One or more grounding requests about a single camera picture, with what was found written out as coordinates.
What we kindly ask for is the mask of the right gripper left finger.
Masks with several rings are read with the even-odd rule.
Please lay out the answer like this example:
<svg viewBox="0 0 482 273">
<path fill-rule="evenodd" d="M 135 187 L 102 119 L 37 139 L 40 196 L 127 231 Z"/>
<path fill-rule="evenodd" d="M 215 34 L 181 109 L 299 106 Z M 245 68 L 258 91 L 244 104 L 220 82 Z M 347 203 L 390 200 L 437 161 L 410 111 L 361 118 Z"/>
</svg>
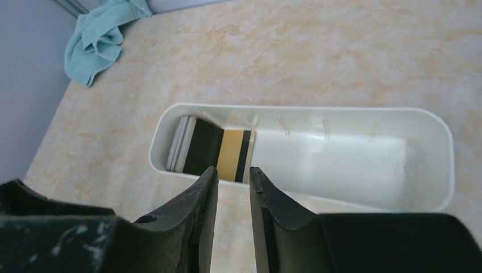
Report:
<svg viewBox="0 0 482 273">
<path fill-rule="evenodd" d="M 214 167 L 134 222 L 15 179 L 1 185 L 1 271 L 209 272 L 217 199 Z"/>
</svg>

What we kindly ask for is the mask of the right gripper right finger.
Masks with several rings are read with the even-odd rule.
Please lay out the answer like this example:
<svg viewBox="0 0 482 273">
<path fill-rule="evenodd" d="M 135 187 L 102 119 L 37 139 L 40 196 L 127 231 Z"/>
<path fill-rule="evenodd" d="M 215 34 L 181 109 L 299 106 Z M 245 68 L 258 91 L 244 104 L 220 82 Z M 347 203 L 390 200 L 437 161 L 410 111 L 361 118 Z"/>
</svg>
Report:
<svg viewBox="0 0 482 273">
<path fill-rule="evenodd" d="M 316 214 L 250 169 L 258 272 L 480 272 L 481 249 L 444 213 Z"/>
</svg>

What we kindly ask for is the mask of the gold credit card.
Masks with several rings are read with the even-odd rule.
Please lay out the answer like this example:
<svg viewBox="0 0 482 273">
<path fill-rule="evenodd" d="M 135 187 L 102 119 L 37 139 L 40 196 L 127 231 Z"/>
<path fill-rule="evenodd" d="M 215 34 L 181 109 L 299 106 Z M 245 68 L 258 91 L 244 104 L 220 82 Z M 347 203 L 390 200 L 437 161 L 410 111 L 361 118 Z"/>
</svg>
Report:
<svg viewBox="0 0 482 273">
<path fill-rule="evenodd" d="M 255 130 L 224 131 L 217 162 L 221 180 L 248 183 L 255 138 Z"/>
</svg>

